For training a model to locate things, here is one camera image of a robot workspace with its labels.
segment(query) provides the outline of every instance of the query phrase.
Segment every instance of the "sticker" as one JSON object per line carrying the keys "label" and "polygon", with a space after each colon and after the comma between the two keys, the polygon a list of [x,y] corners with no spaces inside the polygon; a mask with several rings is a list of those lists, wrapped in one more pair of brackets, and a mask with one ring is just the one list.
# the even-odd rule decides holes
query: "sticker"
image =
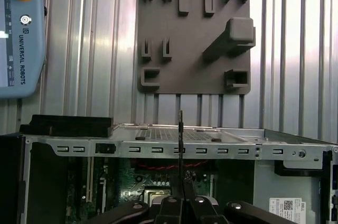
{"label": "sticker", "polygon": [[271,198],[269,211],[297,224],[306,224],[306,202],[301,198]]}

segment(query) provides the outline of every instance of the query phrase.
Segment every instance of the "metal frame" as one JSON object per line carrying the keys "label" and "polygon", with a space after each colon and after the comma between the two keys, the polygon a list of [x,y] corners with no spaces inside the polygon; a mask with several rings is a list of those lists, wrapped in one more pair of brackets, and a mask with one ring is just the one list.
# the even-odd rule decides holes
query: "metal frame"
{"label": "metal frame", "polygon": [[[82,157],[126,157],[126,158],[178,158],[175,153],[178,148],[177,139],[150,139],[136,140],[145,130],[172,130],[178,131],[177,126],[121,124],[115,126],[110,138],[67,138],[26,135],[24,181],[26,182],[25,207],[21,217],[21,224],[26,224],[27,204],[29,200],[28,188],[30,179],[31,150],[34,143],[49,144],[56,155]],[[333,165],[338,165],[338,145],[316,141],[290,134],[263,129],[236,129],[212,127],[185,127],[185,132],[203,133],[208,135],[206,140],[185,139],[184,158],[195,159],[241,159],[241,160],[269,160],[283,161],[289,169],[327,169],[323,167],[323,153],[332,152],[330,164],[330,185],[322,193],[328,195],[327,207],[331,216],[333,209],[332,197],[338,197],[338,190],[332,187],[334,176]],[[96,144],[115,144],[116,150],[112,154],[95,153]],[[139,152],[130,152],[130,149],[139,148]],[[153,148],[163,149],[163,153],[153,153]],[[227,149],[227,152],[218,153],[218,149]]]}

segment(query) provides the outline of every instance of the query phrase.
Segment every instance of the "corrugated metal wall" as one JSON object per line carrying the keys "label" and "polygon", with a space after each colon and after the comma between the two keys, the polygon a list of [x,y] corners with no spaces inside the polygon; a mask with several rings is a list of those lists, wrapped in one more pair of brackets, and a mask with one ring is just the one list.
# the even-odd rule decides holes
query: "corrugated metal wall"
{"label": "corrugated metal wall", "polygon": [[46,65],[30,98],[0,101],[0,134],[33,114],[270,128],[337,142],[338,0],[250,0],[258,38],[245,96],[136,89],[137,0],[45,0]]}

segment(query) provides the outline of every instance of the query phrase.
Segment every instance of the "red wire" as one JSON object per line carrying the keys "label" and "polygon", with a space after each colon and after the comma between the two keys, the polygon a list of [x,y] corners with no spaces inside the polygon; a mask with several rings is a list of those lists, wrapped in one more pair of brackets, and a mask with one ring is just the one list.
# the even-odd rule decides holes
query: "red wire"
{"label": "red wire", "polygon": [[[205,164],[207,162],[208,162],[208,160],[205,160],[203,162],[193,163],[193,164],[187,164],[187,165],[185,165],[185,167],[198,167],[198,166]],[[178,165],[170,165],[170,166],[162,166],[162,167],[149,167],[149,166],[144,165],[144,164],[139,164],[138,166],[143,167],[143,168],[148,169],[148,170],[170,170],[170,169],[179,167]]]}

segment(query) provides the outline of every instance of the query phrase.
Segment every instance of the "motherboard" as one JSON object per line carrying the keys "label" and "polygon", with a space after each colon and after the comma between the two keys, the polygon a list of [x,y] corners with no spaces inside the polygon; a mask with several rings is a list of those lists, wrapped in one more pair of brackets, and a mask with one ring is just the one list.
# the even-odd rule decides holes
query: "motherboard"
{"label": "motherboard", "polygon": [[[151,206],[156,197],[170,195],[176,163],[153,162],[151,159],[70,158],[66,224],[82,223],[131,200],[142,200]],[[185,176],[193,181],[197,195],[213,195],[214,178],[208,169],[207,161],[185,164]]]}

